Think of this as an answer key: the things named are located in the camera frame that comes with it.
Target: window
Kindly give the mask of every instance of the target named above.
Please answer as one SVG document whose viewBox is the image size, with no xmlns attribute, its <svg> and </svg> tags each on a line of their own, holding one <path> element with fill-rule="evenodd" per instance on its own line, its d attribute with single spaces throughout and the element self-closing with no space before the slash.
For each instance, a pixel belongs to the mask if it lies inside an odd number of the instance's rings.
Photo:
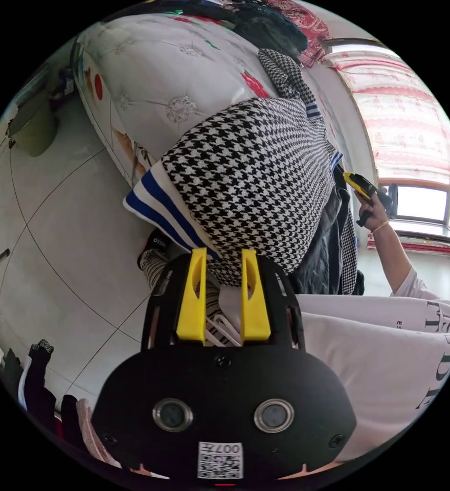
<svg viewBox="0 0 450 491">
<path fill-rule="evenodd" d="M 321 63 L 337 72 L 351 96 L 378 182 L 395 200 L 394 222 L 403 223 L 407 237 L 449 240 L 450 120 L 438 100 L 375 39 L 330 39 L 324 45 Z"/>
<path fill-rule="evenodd" d="M 388 190 L 394 219 L 450 228 L 450 183 L 381 178 L 378 184 Z"/>
<path fill-rule="evenodd" d="M 440 189 L 397 186 L 397 216 L 419 221 L 445 222 L 448 192 Z"/>
</svg>

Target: bracelet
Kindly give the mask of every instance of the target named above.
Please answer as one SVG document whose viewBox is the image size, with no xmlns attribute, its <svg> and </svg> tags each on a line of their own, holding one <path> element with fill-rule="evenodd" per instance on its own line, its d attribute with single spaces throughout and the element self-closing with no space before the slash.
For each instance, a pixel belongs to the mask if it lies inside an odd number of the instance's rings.
<svg viewBox="0 0 450 491">
<path fill-rule="evenodd" d="M 379 225 L 375 230 L 372 231 L 372 235 L 375 233 L 375 232 L 378 232 L 380 229 L 384 228 L 385 225 L 388 225 L 389 224 L 389 221 L 384 221 L 384 223 L 382 225 Z"/>
</svg>

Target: windowsill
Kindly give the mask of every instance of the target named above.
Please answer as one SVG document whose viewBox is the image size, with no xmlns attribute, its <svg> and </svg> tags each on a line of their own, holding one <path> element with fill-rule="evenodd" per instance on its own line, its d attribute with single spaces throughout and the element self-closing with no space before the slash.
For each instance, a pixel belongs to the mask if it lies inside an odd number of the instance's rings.
<svg viewBox="0 0 450 491">
<path fill-rule="evenodd" d="M 443 225 L 409 220 L 390 220 L 399 237 L 444 243 L 450 246 L 450 229 Z"/>
</svg>

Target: mattress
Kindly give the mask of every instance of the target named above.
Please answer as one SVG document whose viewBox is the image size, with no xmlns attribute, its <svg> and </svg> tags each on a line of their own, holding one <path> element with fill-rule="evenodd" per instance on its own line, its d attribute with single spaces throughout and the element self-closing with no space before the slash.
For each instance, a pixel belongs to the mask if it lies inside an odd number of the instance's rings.
<svg viewBox="0 0 450 491">
<path fill-rule="evenodd" d="M 215 21 L 143 14 L 82 32 L 72 66 L 99 137 L 133 186 L 209 116 L 243 100 L 277 96 L 257 53 Z"/>
</svg>

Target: qr code label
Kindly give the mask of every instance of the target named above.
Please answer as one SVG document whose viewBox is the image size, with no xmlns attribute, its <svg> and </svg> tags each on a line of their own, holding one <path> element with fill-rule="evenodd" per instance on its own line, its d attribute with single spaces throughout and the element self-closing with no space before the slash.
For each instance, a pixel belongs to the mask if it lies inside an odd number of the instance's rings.
<svg viewBox="0 0 450 491">
<path fill-rule="evenodd" d="M 242 444 L 200 441 L 198 477 L 202 479 L 242 479 Z"/>
</svg>

